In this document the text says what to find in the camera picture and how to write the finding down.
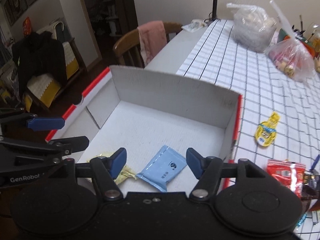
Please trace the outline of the white red cardboard box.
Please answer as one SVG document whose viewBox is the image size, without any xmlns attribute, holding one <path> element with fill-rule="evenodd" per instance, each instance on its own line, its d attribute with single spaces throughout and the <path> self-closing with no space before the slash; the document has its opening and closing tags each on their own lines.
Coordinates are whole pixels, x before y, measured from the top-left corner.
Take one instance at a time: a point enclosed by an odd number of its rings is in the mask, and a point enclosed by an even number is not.
<svg viewBox="0 0 320 240">
<path fill-rule="evenodd" d="M 236 140 L 241 95 L 206 81 L 132 67 L 105 69 L 64 114 L 65 126 L 47 141 L 84 136 L 89 145 L 67 159 L 87 164 L 91 175 L 77 182 L 107 198 L 155 192 L 149 183 L 127 178 L 117 184 L 103 167 L 105 153 L 126 151 L 123 164 L 141 172 L 163 146 L 185 155 L 227 159 Z"/>
</svg>

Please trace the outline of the white checked tablecloth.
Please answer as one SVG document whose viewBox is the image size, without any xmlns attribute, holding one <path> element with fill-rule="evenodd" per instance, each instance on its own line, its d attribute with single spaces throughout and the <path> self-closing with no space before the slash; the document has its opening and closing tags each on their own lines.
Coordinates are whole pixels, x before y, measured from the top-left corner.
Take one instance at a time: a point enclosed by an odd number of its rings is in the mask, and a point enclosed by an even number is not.
<svg viewBox="0 0 320 240">
<path fill-rule="evenodd" d="M 238 45 L 233 22 L 213 22 L 196 39 L 177 73 L 231 89 L 242 96 L 238 139 L 233 159 L 260 167 L 270 159 L 302 163 L 319 170 L 319 76 L 297 82 L 277 70 L 263 53 Z M 254 139 L 257 126 L 278 113 L 277 136 L 268 147 Z"/>
</svg>

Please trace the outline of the clear plastic bag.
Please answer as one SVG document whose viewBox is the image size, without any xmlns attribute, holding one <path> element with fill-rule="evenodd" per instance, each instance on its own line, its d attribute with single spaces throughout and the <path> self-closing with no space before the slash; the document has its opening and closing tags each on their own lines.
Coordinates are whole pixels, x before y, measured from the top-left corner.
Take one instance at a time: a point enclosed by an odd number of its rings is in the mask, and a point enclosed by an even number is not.
<svg viewBox="0 0 320 240">
<path fill-rule="evenodd" d="M 263 53 L 276 31 L 276 20 L 256 5 L 228 3 L 226 7 L 233 13 L 232 35 L 235 42 L 251 51 Z"/>
</svg>

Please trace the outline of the pink plastic bag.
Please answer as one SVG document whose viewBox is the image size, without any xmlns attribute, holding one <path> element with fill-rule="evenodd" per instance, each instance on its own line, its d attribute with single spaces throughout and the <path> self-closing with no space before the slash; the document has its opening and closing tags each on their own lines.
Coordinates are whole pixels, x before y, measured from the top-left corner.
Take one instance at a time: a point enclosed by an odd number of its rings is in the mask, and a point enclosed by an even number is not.
<svg viewBox="0 0 320 240">
<path fill-rule="evenodd" d="M 291 25 L 280 7 L 271 0 L 270 5 L 277 12 L 278 20 L 288 38 L 278 42 L 265 50 L 266 55 L 278 70 L 286 76 L 300 82 L 313 77 L 314 61 L 309 51 L 297 38 Z"/>
</svg>

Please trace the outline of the light blue snack packet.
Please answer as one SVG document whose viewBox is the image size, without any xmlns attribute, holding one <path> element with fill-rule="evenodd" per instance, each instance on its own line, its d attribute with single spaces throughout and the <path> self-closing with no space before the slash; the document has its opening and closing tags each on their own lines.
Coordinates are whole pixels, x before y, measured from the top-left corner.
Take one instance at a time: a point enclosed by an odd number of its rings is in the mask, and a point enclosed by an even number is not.
<svg viewBox="0 0 320 240">
<path fill-rule="evenodd" d="M 167 145 L 155 154 L 136 177 L 149 183 L 161 192 L 167 192 L 167 184 L 187 165 L 185 157 Z"/>
</svg>

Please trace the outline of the red snack packet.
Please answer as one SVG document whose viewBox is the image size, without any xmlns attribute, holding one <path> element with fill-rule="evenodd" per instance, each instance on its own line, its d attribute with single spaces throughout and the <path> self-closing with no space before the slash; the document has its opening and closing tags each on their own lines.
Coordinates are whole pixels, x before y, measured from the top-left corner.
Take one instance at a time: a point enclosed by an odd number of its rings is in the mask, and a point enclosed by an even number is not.
<svg viewBox="0 0 320 240">
<path fill-rule="evenodd" d="M 297 197 L 302 197 L 306 165 L 291 161 L 269 159 L 267 173 L 290 189 Z"/>
</svg>

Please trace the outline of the small white packet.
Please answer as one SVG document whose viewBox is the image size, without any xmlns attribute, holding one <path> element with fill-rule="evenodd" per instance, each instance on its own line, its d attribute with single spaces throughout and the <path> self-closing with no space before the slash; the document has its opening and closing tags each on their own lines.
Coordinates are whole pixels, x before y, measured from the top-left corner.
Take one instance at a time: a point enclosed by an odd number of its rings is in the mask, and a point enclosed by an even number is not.
<svg viewBox="0 0 320 240">
<path fill-rule="evenodd" d="M 194 19 L 189 24 L 182 26 L 181 28 L 189 33 L 194 33 L 207 26 L 207 23 L 201 19 Z"/>
</svg>

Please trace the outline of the dark bookshelf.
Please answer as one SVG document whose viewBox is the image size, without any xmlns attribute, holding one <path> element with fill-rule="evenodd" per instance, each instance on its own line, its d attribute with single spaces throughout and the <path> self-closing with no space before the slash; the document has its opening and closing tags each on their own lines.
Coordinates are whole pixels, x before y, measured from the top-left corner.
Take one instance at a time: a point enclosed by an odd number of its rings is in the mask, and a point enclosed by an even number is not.
<svg viewBox="0 0 320 240">
<path fill-rule="evenodd" d="M 102 59 L 115 63 L 113 46 L 126 33 L 138 27 L 134 0 L 83 0 L 94 41 Z"/>
</svg>

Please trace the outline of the black jacket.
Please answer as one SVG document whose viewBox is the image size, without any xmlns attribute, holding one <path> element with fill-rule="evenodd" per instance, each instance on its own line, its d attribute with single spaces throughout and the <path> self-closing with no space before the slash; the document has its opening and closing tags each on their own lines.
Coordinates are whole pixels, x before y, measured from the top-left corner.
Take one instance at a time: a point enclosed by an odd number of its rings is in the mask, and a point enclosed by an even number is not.
<svg viewBox="0 0 320 240">
<path fill-rule="evenodd" d="M 17 67 L 20 97 L 34 76 L 50 74 L 61 86 L 67 83 L 64 47 L 52 38 L 51 32 L 32 32 L 12 46 L 12 55 Z"/>
</svg>

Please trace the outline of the wooden chair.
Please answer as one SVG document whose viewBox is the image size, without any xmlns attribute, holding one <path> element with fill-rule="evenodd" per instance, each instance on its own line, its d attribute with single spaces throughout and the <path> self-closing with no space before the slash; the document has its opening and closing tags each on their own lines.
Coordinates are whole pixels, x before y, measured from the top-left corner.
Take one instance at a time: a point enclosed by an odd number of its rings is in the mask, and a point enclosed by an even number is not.
<svg viewBox="0 0 320 240">
<path fill-rule="evenodd" d="M 168 43 L 170 41 L 169 34 L 178 34 L 182 30 L 182 25 L 177 22 L 163 23 Z M 120 65 L 145 68 L 144 61 L 140 54 L 139 34 L 137 28 L 121 37 L 114 45 L 113 51 Z"/>
</svg>

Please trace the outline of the black dark snack packet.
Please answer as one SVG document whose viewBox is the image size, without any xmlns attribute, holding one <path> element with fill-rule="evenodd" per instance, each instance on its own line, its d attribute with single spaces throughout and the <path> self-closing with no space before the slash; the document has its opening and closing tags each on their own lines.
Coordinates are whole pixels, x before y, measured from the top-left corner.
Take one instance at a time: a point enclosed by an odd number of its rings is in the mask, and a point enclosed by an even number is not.
<svg viewBox="0 0 320 240">
<path fill-rule="evenodd" d="M 319 191 L 319 174 L 311 171 L 304 172 L 303 175 L 303 192 L 316 194 Z"/>
</svg>

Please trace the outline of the yellow jelly pouch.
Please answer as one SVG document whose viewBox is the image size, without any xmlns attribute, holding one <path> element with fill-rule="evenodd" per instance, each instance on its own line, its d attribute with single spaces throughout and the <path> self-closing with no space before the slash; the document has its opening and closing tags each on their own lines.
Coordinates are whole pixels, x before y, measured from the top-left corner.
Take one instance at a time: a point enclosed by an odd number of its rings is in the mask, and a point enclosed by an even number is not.
<svg viewBox="0 0 320 240">
<path fill-rule="evenodd" d="M 267 121 L 262 121 L 258 126 L 254 134 L 254 138 L 258 145 L 262 147 L 268 147 L 272 144 L 277 136 L 276 127 L 280 120 L 278 113 L 273 112 Z"/>
</svg>

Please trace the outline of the pink towel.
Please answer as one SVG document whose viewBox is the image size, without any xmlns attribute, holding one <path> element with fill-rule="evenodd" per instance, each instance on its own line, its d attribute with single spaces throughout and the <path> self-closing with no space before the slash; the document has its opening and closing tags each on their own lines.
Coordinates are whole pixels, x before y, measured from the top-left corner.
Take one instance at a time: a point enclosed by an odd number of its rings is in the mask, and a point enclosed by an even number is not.
<svg viewBox="0 0 320 240">
<path fill-rule="evenodd" d="M 137 28 L 139 34 L 140 54 L 147 66 L 153 58 L 167 45 L 167 37 L 162 21 L 151 21 Z"/>
</svg>

